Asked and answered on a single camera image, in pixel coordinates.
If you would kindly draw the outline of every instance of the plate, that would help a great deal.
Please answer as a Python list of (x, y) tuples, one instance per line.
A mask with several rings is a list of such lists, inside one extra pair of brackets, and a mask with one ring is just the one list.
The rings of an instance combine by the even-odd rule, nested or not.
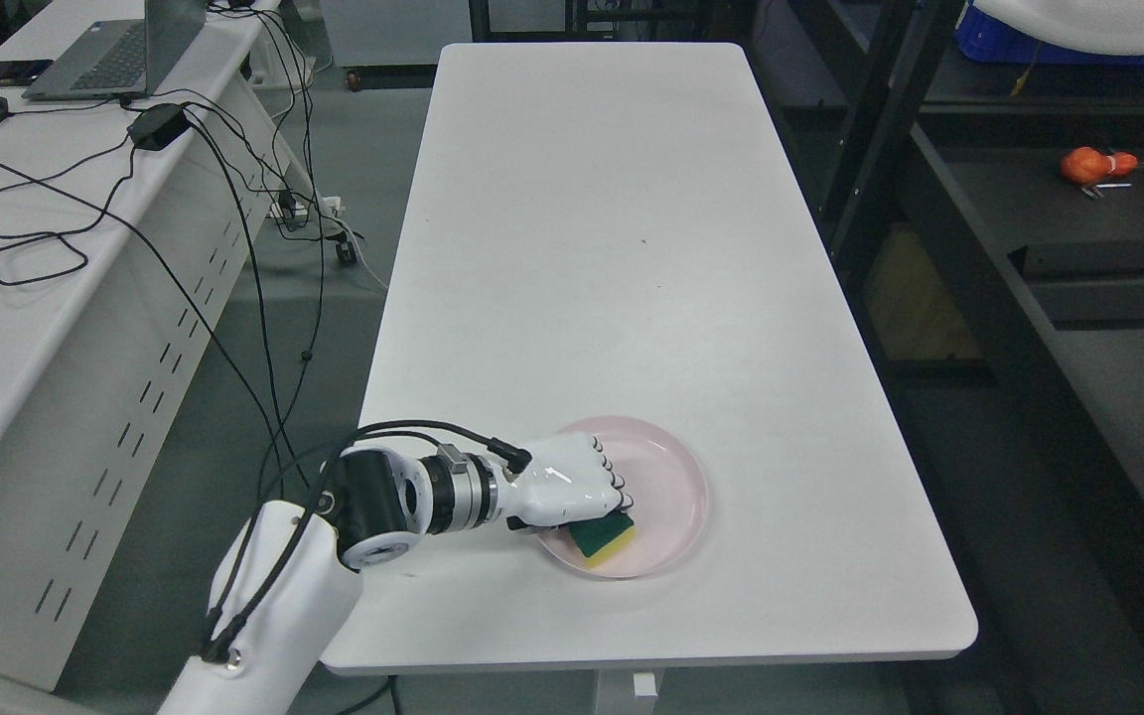
[(623, 492), (635, 498), (629, 515), (635, 539), (612, 558), (587, 569), (566, 529), (543, 532), (541, 546), (569, 567), (605, 579), (652, 574), (686, 553), (708, 515), (708, 487), (696, 458), (675, 436), (635, 418), (587, 418), (563, 427), (588, 432), (603, 443), (613, 471), (626, 479)]

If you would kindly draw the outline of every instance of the blue crate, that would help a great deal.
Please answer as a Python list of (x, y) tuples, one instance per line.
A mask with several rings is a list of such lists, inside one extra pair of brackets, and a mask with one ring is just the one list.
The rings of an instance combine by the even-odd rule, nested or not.
[[(1038, 40), (966, 3), (953, 33), (961, 54), (979, 63), (1028, 64)], [(1047, 41), (1040, 47), (1038, 64), (1144, 64), (1144, 55), (1094, 55), (1078, 53)]]

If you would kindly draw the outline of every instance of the laptop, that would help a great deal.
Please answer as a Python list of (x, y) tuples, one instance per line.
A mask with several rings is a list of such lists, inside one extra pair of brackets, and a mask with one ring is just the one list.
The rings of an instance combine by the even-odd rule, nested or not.
[(23, 94), (26, 100), (148, 96), (206, 24), (206, 0), (144, 0), (143, 19), (87, 27)]

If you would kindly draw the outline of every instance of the sponge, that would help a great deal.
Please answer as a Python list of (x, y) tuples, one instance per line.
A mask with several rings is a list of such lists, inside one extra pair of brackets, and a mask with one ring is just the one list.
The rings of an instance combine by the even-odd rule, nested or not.
[(577, 548), (581, 549), (585, 565), (589, 569), (597, 567), (607, 558), (615, 556), (635, 539), (635, 521), (623, 511), (613, 511), (589, 522), (569, 524), (569, 535)]

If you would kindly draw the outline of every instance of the white robotic hand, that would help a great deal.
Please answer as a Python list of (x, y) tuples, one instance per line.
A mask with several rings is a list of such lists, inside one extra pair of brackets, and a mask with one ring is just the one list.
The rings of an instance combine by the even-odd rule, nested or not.
[(529, 526), (559, 526), (633, 507), (633, 499), (621, 492), (626, 483), (612, 471), (594, 436), (557, 434), (523, 447), (532, 453), (532, 462), (500, 485), (496, 516)]

